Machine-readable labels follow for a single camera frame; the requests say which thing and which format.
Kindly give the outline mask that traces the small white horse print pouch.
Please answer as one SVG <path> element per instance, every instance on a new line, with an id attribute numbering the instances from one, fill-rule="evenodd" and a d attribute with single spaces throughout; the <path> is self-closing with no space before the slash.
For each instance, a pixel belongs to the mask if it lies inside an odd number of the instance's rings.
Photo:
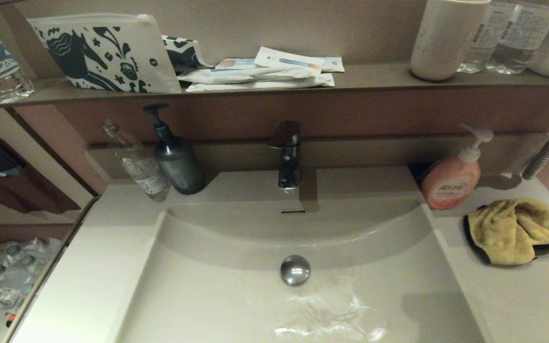
<path id="1" fill-rule="evenodd" d="M 214 67 L 204 61 L 198 41 L 166 35 L 161 35 L 161 37 L 177 75 L 195 69 Z"/>

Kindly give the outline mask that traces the empty clear plastic bottle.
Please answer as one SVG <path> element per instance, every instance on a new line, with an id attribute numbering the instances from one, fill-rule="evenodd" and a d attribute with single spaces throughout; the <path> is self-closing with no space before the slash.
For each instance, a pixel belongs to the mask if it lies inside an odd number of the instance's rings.
<path id="1" fill-rule="evenodd" d="M 111 119 L 106 119 L 101 124 L 101 131 L 108 138 L 107 144 L 122 169 L 151 200 L 164 202 L 171 183 L 159 167 L 154 154 Z"/>

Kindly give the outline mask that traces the chrome drain stopper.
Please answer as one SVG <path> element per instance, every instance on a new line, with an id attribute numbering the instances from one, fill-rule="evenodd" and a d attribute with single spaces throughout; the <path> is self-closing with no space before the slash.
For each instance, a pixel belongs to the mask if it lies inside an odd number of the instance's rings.
<path id="1" fill-rule="evenodd" d="M 281 263 L 280 276 L 283 283 L 287 284 L 287 286 L 302 286 L 311 276 L 311 265 L 303 256 L 287 256 Z"/>

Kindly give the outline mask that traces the shrink-wrapped water bottle pack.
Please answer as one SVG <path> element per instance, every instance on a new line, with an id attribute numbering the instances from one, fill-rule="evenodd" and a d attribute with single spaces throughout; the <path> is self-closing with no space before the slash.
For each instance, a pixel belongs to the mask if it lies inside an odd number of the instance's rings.
<path id="1" fill-rule="evenodd" d="M 18 313 L 61 243 L 52 237 L 0 243 L 0 313 Z"/>

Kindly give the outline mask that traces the flat white packet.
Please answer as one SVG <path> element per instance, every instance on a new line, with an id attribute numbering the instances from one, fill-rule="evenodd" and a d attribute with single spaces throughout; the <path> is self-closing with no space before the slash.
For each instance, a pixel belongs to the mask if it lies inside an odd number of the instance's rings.
<path id="1" fill-rule="evenodd" d="M 304 89 L 314 87 L 335 87 L 333 74 L 320 74 L 313 78 L 279 80 L 279 81 L 257 81 L 244 84 L 198 84 L 192 83 L 187 92 L 205 91 L 250 91 L 250 90 L 272 90 L 272 89 Z"/>

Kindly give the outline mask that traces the yellow cloth with black backing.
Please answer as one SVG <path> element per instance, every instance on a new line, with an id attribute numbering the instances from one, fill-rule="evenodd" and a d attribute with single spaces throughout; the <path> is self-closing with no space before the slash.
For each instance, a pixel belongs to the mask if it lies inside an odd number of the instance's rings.
<path id="1" fill-rule="evenodd" d="M 463 230 L 482 262 L 525 265 L 549 249 L 549 205 L 534 198 L 497 200 L 467 213 Z"/>

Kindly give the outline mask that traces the large white horse print pouch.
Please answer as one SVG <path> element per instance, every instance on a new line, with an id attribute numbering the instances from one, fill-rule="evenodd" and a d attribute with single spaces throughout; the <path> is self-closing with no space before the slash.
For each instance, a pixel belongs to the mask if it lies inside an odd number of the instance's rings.
<path id="1" fill-rule="evenodd" d="M 77 88 L 182 91 L 152 15 L 88 13 L 29 18 L 42 46 Z"/>

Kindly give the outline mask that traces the pink soap pump bottle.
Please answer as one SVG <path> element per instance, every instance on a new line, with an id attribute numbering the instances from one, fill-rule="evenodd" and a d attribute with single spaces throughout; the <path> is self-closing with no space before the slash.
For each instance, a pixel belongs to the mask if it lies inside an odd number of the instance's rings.
<path id="1" fill-rule="evenodd" d="M 474 141 L 436 163 L 421 183 L 421 193 L 431 209 L 451 209 L 460 205 L 481 178 L 479 146 L 490 142 L 494 133 L 484 127 L 473 128 L 464 123 L 461 126 L 473 134 Z"/>

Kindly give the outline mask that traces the clear water bottle white label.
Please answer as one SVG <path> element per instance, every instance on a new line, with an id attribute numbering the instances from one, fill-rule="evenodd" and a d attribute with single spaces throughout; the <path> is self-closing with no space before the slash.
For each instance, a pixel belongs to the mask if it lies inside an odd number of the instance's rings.
<path id="1" fill-rule="evenodd" d="M 520 74 L 549 33 L 549 0 L 517 0 L 516 8 L 486 70 L 499 74 Z"/>
<path id="2" fill-rule="evenodd" d="M 473 74 L 484 69 L 506 26 L 509 10 L 503 0 L 491 0 L 490 6 L 475 33 L 470 49 L 457 72 Z"/>

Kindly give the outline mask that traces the brown wall shelf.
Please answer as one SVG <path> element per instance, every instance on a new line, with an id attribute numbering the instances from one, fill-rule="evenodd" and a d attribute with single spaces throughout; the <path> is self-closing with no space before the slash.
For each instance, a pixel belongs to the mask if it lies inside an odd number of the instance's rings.
<path id="1" fill-rule="evenodd" d="M 42 106 L 70 102 L 120 101 L 135 99 L 172 99 L 196 96 L 244 96 L 292 94 L 292 93 L 340 93 L 362 91 L 414 91 L 437 89 L 475 89 L 475 88 L 547 88 L 549 78 L 525 71 L 518 75 L 503 75 L 496 72 L 477 74 L 456 74 L 446 81 L 425 81 L 416 78 L 410 67 L 404 63 L 355 64 L 348 65 L 345 72 L 334 74 L 334 87 L 312 87 L 296 89 L 247 89 L 228 91 L 188 92 L 187 85 L 174 93 L 141 93 L 98 91 L 80 89 L 66 78 L 50 78 L 33 81 L 33 93 L 18 102 L 0 104 L 0 109 L 23 106 Z"/>

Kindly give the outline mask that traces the long white wrapped packet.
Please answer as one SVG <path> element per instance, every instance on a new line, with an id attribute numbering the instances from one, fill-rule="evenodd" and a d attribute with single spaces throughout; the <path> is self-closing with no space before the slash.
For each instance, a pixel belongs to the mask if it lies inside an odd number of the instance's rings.
<path id="1" fill-rule="evenodd" d="M 317 76 L 303 68 L 200 69 L 177 79 L 198 84 L 244 84 L 253 81 L 302 80 Z"/>

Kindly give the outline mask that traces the white packet peach print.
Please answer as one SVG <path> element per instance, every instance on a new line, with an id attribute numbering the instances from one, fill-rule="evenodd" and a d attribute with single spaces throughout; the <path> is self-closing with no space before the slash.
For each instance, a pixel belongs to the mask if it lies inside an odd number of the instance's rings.
<path id="1" fill-rule="evenodd" d="M 215 69 L 217 70 L 252 70 L 262 68 L 255 63 L 255 59 L 228 58 L 224 59 Z"/>

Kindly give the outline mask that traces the chrome faucet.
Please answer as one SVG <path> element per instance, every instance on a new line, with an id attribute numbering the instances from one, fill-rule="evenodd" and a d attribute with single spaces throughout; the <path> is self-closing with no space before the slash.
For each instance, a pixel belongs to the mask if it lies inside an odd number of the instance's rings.
<path id="1" fill-rule="evenodd" d="M 277 127 L 266 144 L 271 148 L 282 150 L 277 186 L 285 192 L 298 189 L 301 180 L 300 124 L 294 120 L 285 120 Z"/>

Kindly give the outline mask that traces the white sink basin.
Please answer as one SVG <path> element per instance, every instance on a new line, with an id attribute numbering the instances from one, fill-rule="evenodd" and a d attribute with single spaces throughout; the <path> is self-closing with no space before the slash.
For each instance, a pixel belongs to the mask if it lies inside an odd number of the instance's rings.
<path id="1" fill-rule="evenodd" d="M 287 286 L 284 258 L 309 280 Z M 165 212 L 116 343 L 485 343 L 420 202 L 346 198 Z"/>

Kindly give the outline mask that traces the dark grey pump bottle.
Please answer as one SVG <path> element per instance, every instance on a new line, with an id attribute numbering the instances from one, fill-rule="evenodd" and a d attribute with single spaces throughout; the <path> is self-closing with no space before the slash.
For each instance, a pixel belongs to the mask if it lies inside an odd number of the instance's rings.
<path id="1" fill-rule="evenodd" d="M 158 139 L 154 147 L 155 160 L 175 190 L 184 195 L 198 193 L 206 185 L 206 176 L 191 143 L 180 135 L 174 135 L 170 126 L 159 117 L 159 109 L 166 107 L 166 103 L 154 103 L 143 108 L 153 121 Z"/>

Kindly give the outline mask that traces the white packet blue orange stripe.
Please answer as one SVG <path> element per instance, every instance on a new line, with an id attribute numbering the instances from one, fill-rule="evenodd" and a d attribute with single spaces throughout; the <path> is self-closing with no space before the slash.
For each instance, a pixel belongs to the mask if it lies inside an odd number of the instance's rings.
<path id="1" fill-rule="evenodd" d="M 319 75 L 322 72 L 325 59 L 323 57 L 300 56 L 262 46 L 254 63 L 262 67 L 299 68 L 308 71 L 310 75 Z"/>

